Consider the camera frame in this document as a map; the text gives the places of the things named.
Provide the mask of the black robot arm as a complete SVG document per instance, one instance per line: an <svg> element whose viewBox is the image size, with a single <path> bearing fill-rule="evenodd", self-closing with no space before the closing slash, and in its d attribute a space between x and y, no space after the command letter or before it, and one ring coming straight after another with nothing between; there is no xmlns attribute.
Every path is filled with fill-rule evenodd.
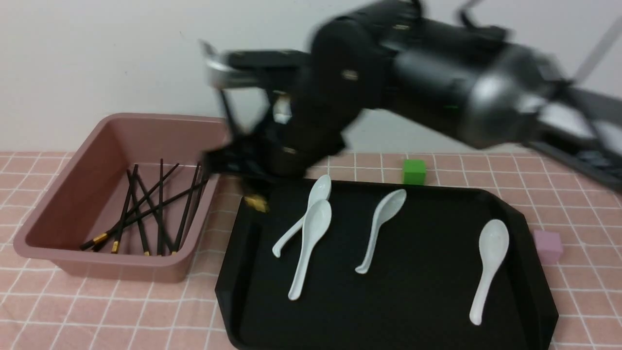
<svg viewBox="0 0 622 350"><path fill-rule="evenodd" d="M552 57L479 26L424 16L418 0L379 0L331 18L297 50L217 53L203 42L229 144L204 175L281 182L345 148L343 131L384 109L473 149L519 144L621 192L621 101L577 88L621 35L618 18L573 77Z"/></svg>

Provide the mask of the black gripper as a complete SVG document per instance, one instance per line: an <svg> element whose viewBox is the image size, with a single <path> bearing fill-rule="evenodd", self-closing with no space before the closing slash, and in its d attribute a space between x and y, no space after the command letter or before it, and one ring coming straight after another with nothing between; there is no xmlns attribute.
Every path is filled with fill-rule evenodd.
<svg viewBox="0 0 622 350"><path fill-rule="evenodd" d="M208 82L216 90L229 129L229 142L201 155L204 179L211 175L233 175L243 179L243 191L254 191L255 182L277 182L268 169L271 152L280 146L281 124L274 118L274 106L288 98L298 71L305 66L308 53L296 50L250 50L218 52L211 43L200 42ZM264 91L267 107L259 122L246 132L235 117L228 89L258 88Z"/></svg>

